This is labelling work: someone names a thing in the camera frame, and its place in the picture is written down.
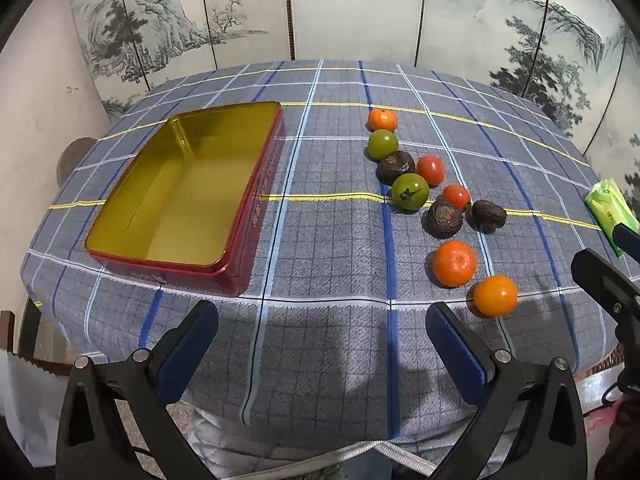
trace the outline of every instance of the plastic bag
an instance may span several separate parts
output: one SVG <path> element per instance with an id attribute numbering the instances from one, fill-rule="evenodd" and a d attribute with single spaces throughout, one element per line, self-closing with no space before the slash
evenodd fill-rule
<path id="1" fill-rule="evenodd" d="M 584 197 L 584 203 L 604 232 L 616 256 L 622 256 L 624 251 L 613 243 L 613 228 L 618 224 L 624 224 L 638 232 L 640 222 L 629 209 L 616 183 L 612 178 L 599 181 Z"/>

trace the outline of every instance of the orange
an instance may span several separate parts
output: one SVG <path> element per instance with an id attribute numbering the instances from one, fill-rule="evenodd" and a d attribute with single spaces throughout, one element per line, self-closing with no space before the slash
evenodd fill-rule
<path id="1" fill-rule="evenodd" d="M 514 309 L 517 301 L 516 284 L 503 274 L 485 278 L 474 289 L 474 304 L 485 316 L 504 316 Z"/>
<path id="2" fill-rule="evenodd" d="M 367 119 L 369 126 L 375 132 L 376 130 L 388 130 L 394 132 L 398 127 L 398 118 L 391 110 L 384 108 L 374 108 L 369 112 Z"/>
<path id="3" fill-rule="evenodd" d="M 464 285 L 476 272 L 476 254 L 464 242 L 448 240 L 436 249 L 431 268 L 442 285 Z"/>

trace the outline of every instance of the dried fruit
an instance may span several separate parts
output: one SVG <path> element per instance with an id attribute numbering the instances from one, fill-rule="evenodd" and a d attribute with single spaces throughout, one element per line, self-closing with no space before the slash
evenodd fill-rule
<path id="1" fill-rule="evenodd" d="M 481 233 L 491 234 L 507 221 L 507 212 L 488 200 L 476 200 L 471 206 L 471 217 Z"/>
<path id="2" fill-rule="evenodd" d="M 378 177 L 383 184 L 391 186 L 396 178 L 415 170 L 414 158 L 400 150 L 386 156 L 378 163 Z"/>
<path id="3" fill-rule="evenodd" d="M 462 227 L 462 213 L 452 203 L 436 200 L 422 216 L 422 226 L 436 238 L 451 238 Z"/>

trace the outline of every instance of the blue plaid tablecloth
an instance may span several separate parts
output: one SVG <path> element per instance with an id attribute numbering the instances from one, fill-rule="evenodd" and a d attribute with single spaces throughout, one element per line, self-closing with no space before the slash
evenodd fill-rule
<path id="1" fill-rule="evenodd" d="M 115 276 L 84 250 L 108 193 L 169 117 L 197 108 L 280 101 L 286 145 L 269 197 L 248 290 L 218 298 Z M 440 156 L 448 182 L 508 209 L 493 235 L 456 238 L 478 256 L 475 280 L 507 274 L 516 310 L 470 313 L 468 288 L 428 279 L 439 241 L 420 215 L 395 211 L 364 156 L 369 109 L 395 110 L 402 150 Z M 596 175 L 535 104 L 428 70 L 358 61 L 285 61 L 167 81 L 124 114 L 66 181 L 36 232 L 22 279 L 79 351 L 122 360 L 152 347 L 199 298 L 220 329 L 185 400 L 252 426 L 340 443 L 437 431 L 469 413 L 424 330 L 447 301 L 492 348 L 574 370 L 616 343 L 614 323 L 571 279 L 591 247 L 633 279 L 582 202 Z"/>

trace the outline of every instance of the screw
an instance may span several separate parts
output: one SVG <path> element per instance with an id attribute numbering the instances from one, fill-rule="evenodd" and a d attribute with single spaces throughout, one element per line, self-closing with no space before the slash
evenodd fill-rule
<path id="1" fill-rule="evenodd" d="M 554 359 L 554 364 L 556 365 L 556 368 L 560 370 L 566 370 L 569 367 L 569 363 L 561 357 L 556 357 Z"/>
<path id="2" fill-rule="evenodd" d="M 76 359 L 74 366 L 76 368 L 84 368 L 88 364 L 89 364 L 89 358 L 86 355 L 81 355 L 78 359 Z"/>
<path id="3" fill-rule="evenodd" d="M 133 360 L 137 363 L 143 363 L 149 359 L 149 350 L 146 348 L 138 348 L 135 352 L 133 352 Z"/>
<path id="4" fill-rule="evenodd" d="M 497 350 L 494 354 L 495 358 L 498 359 L 501 363 L 508 363 L 511 361 L 511 354 L 506 350 Z"/>

